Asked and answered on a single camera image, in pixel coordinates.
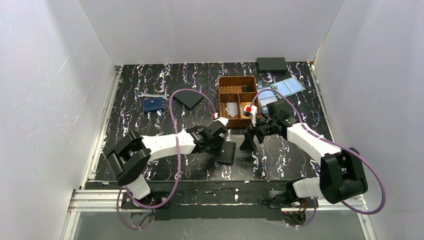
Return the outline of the silver card in basket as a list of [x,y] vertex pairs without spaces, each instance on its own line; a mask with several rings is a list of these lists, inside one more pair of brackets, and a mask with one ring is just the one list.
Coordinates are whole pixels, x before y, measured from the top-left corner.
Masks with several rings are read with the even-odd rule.
[[225,111],[231,118],[237,118],[239,116],[239,108],[236,102],[227,102]]

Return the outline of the silver metal wrench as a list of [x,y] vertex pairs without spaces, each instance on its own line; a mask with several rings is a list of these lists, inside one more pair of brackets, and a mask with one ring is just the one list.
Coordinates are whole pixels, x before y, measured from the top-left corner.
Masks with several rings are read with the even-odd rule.
[[149,94],[149,93],[140,92],[140,93],[137,94],[137,96],[139,98],[146,97],[146,98],[162,98],[164,100],[169,100],[170,99],[170,95],[169,94]]

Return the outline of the brown woven divided basket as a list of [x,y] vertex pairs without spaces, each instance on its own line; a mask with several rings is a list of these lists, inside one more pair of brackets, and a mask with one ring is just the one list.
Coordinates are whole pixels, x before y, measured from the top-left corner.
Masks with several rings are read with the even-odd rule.
[[[218,79],[218,106],[221,117],[229,119],[227,127],[247,128],[251,119],[241,112],[242,102],[252,102],[257,94],[256,78],[251,76],[221,76]],[[238,117],[230,117],[225,111],[228,102],[236,102],[238,105]]]

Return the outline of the black leather card holder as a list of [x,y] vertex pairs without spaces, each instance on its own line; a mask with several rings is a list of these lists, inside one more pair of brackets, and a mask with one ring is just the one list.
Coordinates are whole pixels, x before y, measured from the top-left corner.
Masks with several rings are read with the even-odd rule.
[[217,152],[215,161],[218,164],[232,166],[234,163],[236,143],[233,141],[224,141],[221,149]]

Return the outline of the light blue card sleeve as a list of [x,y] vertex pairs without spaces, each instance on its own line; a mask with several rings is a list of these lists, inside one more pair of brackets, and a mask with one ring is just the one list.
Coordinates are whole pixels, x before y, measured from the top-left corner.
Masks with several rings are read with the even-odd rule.
[[273,91],[264,91],[260,93],[257,97],[257,100],[260,105],[261,112],[263,114],[268,113],[267,104],[275,103],[280,99],[280,96]]

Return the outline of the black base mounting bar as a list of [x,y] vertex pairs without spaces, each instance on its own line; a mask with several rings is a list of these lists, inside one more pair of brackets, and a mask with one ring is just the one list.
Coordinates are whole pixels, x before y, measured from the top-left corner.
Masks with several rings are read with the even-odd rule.
[[183,180],[164,206],[154,211],[157,221],[179,219],[266,219],[281,221],[283,212],[313,210],[317,200],[307,199],[302,206],[289,203],[279,194],[286,180]]

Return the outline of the black rectangular box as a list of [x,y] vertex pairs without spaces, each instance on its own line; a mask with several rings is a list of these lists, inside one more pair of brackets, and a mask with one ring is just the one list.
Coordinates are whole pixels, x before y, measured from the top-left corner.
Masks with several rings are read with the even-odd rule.
[[285,73],[288,70],[284,57],[258,57],[256,63],[260,73]]

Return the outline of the light green card sleeve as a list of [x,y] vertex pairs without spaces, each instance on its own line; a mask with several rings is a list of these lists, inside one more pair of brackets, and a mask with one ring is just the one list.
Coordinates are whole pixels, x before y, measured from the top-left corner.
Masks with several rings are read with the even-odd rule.
[[305,90],[302,83],[295,77],[290,77],[270,85],[272,89],[276,90],[285,97],[297,94]]

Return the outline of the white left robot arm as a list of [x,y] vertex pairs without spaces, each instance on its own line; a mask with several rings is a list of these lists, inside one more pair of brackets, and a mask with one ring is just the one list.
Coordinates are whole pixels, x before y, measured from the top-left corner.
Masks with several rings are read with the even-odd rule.
[[209,126],[195,126],[176,134],[142,136],[131,131],[106,155],[106,161],[117,184],[140,200],[151,193],[142,171],[154,160],[207,153],[222,165],[234,163],[236,144],[227,140],[229,130],[221,119]]

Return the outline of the navy blue small wallet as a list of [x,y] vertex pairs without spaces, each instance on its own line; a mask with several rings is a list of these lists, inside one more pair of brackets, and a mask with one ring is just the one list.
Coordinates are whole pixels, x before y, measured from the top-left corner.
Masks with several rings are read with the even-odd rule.
[[161,111],[164,109],[164,99],[162,97],[150,97],[142,101],[144,113]]

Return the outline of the black flat square pad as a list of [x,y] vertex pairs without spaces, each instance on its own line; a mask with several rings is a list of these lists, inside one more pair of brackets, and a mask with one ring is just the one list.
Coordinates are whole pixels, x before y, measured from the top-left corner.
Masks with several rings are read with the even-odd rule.
[[204,99],[204,96],[197,92],[184,90],[177,92],[174,98],[189,110],[192,110]]

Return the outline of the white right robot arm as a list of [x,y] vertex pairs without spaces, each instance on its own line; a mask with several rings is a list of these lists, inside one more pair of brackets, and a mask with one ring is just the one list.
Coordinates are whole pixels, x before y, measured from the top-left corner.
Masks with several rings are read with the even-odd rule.
[[290,181],[285,192],[273,196],[272,200],[282,198],[287,203],[293,203],[314,198],[336,204],[366,193],[368,183],[359,153],[353,148],[344,150],[328,143],[306,123],[299,122],[295,116],[284,111],[282,104],[281,101],[269,103],[268,115],[265,116],[257,112],[256,106],[245,105],[243,115],[250,118],[251,124],[243,132],[244,141],[240,150],[255,151],[257,145],[254,138],[261,144],[266,136],[278,135],[316,161],[319,176]]

